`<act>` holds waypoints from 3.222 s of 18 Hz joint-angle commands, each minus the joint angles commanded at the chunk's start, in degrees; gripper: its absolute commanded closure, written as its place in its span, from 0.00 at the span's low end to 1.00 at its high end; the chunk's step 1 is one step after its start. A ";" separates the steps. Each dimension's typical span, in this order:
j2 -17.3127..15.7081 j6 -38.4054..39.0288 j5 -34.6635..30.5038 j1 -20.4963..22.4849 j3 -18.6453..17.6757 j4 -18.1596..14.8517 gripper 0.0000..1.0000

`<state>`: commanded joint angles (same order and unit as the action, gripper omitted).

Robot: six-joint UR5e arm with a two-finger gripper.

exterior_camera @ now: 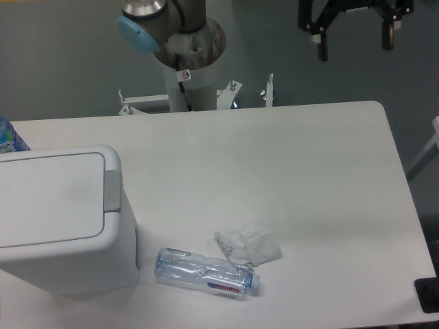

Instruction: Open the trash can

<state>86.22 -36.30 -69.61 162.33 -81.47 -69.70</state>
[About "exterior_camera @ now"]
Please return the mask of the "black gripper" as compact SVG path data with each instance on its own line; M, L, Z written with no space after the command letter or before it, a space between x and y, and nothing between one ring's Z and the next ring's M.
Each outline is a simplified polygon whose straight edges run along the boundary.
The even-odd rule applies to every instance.
M381 47L386 51L394 48L394 32L405 15L414 11L412 0L339 0L327 1L319 17L312 21L313 1L298 2L298 27L311 34L311 40L318 45L318 58L328 60L327 30L339 12L360 8L374 8L383 19L381 26Z

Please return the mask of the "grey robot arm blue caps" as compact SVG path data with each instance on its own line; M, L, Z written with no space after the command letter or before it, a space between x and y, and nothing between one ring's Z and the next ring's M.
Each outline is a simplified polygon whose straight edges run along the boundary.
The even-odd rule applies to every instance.
M381 46L394 47L394 31L414 11L413 1L327 1L316 19L312 1L299 1L298 27L318 46L318 58L328 59L327 30L341 12L373 8L383 19ZM205 1L123 1L117 19L121 35L137 51L151 53L177 71L203 69L226 48L224 30L206 15Z

